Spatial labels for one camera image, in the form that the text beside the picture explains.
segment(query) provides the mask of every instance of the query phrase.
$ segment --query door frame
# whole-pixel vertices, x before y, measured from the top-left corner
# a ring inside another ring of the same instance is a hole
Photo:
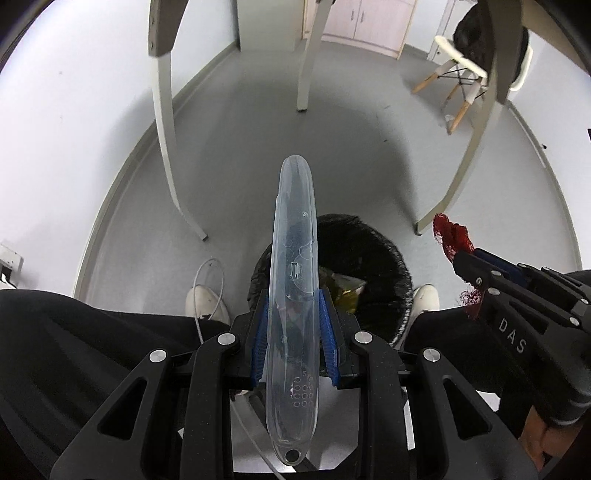
[[[453,7],[456,5],[458,0],[447,0],[445,10],[443,11],[443,15],[441,16],[441,21],[439,22],[439,27],[437,27],[437,32],[435,35],[443,35],[445,29],[447,28],[447,24],[449,23],[449,19],[452,16]],[[437,53],[437,44],[433,42],[431,44],[431,50],[427,55],[427,60],[433,61],[435,58],[435,54]]]

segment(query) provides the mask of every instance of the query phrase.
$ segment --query triangular cutout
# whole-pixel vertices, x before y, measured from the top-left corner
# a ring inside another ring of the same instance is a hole
[[[478,413],[474,405],[468,400],[456,384],[446,378],[443,387],[452,409],[453,420],[456,423],[457,436],[462,440],[469,440],[477,435],[489,433],[492,426]]]
[[[147,384],[146,380],[140,378],[131,386],[99,424],[100,433],[121,440],[131,438]]]

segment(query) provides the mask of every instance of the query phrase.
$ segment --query red mesh fabric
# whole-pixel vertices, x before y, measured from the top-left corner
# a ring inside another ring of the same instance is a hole
[[[452,223],[443,213],[438,213],[433,219],[433,235],[443,247],[443,252],[450,262],[453,262],[456,253],[460,251],[468,253],[474,251],[474,245],[468,236],[468,229],[459,223]],[[460,302],[472,318],[478,315],[481,300],[482,292],[476,286],[470,286],[460,295]]]

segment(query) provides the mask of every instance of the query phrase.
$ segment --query silver screw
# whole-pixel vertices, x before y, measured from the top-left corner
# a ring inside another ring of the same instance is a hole
[[[220,345],[231,345],[236,341],[236,337],[233,333],[223,333],[217,337],[217,342]]]
[[[166,352],[164,350],[154,350],[150,354],[150,361],[155,364],[160,363],[165,358],[166,358]]]
[[[430,362],[437,362],[441,358],[441,354],[434,348],[427,348],[423,352],[423,357],[425,357],[425,360],[429,360]]]
[[[357,332],[355,334],[355,340],[357,340],[359,343],[369,343],[374,339],[374,337],[372,337],[371,333],[369,332]]]

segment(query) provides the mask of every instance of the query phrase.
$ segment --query gray floor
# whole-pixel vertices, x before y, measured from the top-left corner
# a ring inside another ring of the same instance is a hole
[[[197,266],[213,255],[225,267],[230,313],[247,311],[252,270],[271,242],[281,163],[297,153],[310,164],[318,214],[359,215],[398,245],[415,285],[433,283],[443,307],[457,305],[465,285],[433,236],[417,237],[412,227],[444,195],[471,133],[469,117],[452,136],[446,133],[440,109],[453,81],[411,95],[432,64],[411,53],[396,61],[323,43],[309,110],[297,113],[302,51],[235,53],[203,82],[176,119],[181,161],[175,170],[180,194],[210,239],[201,243],[176,212],[153,149],[110,221],[88,303],[183,314]],[[460,101],[450,102],[449,112]],[[575,268],[556,193],[508,111],[449,215],[468,226],[477,247],[515,262]],[[346,428],[340,422],[341,415],[355,418],[355,394],[327,395],[312,453],[324,467],[356,444],[355,421]],[[236,435],[237,468],[260,468]]]

